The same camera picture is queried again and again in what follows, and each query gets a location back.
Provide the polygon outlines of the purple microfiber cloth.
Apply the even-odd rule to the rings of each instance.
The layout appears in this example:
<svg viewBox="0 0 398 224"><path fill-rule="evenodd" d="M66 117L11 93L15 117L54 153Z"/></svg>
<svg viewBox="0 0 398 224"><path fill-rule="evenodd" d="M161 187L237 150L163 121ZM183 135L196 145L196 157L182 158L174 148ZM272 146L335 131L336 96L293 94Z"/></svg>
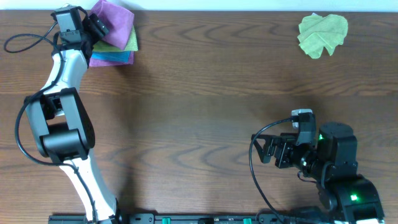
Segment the purple microfiber cloth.
<svg viewBox="0 0 398 224"><path fill-rule="evenodd" d="M106 0L99 0L92 7L90 13L96 14L109 30L102 41L119 50L124 50L132 31L134 14L130 10Z"/></svg>

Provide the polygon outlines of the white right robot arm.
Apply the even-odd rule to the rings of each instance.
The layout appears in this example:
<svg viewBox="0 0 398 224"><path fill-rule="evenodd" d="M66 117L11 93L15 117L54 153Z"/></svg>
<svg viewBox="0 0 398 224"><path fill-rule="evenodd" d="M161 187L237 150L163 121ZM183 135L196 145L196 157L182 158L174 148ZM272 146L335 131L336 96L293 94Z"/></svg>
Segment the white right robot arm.
<svg viewBox="0 0 398 224"><path fill-rule="evenodd" d="M297 133L276 136L264 134L265 130L251 136L249 149L256 150L264 164L275 157L276 167L295 167L310 178L329 222L383 223L376 187L358 173L358 141L350 126L330 122L317 128L313 121L300 121Z"/></svg>

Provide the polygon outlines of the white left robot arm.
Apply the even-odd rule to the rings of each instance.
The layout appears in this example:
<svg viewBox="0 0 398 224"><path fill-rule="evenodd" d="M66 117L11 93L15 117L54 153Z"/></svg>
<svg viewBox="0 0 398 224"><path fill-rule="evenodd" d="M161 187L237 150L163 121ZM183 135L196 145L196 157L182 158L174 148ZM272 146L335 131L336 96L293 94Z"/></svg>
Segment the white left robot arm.
<svg viewBox="0 0 398 224"><path fill-rule="evenodd" d="M108 33L95 14L80 17L80 7L57 9L60 27L49 79L26 115L38 151L66 173L83 202L84 223L119 223L116 197L107 188L94 157L95 132L78 91L93 46Z"/></svg>

